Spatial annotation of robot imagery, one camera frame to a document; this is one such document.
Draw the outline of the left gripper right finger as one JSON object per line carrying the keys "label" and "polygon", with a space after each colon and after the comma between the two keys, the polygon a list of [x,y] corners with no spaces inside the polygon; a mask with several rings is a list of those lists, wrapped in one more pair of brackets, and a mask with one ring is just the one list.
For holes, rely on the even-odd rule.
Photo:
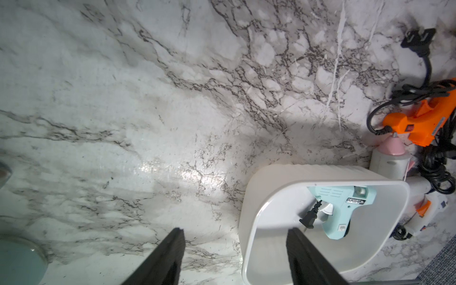
{"label": "left gripper right finger", "polygon": [[286,249],[294,285],[348,285],[298,228],[288,230]]}

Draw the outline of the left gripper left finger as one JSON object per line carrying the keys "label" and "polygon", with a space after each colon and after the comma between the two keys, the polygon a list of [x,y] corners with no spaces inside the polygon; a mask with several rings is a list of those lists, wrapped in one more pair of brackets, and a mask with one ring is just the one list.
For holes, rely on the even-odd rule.
{"label": "left gripper left finger", "polygon": [[184,230],[174,228],[122,285],[178,285],[184,253]]}

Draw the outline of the teal glue gun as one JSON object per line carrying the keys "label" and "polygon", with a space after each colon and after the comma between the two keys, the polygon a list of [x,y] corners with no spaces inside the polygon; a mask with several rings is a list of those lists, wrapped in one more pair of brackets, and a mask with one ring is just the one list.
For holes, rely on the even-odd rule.
{"label": "teal glue gun", "polygon": [[309,191],[317,202],[299,221],[307,229],[313,229],[321,206],[324,203],[332,206],[322,227],[333,240],[345,237],[353,212],[361,206],[372,205],[377,195],[374,188],[366,186],[312,186]]}

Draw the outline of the white orange glue gun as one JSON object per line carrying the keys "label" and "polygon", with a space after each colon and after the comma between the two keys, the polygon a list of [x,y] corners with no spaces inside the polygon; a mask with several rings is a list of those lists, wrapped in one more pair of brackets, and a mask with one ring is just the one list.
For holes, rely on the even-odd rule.
{"label": "white orange glue gun", "polygon": [[405,224],[398,224],[391,237],[398,241],[405,241],[420,235],[432,222],[434,217],[443,212],[448,205],[446,195],[431,192],[424,195],[423,201],[414,207],[414,213]]}

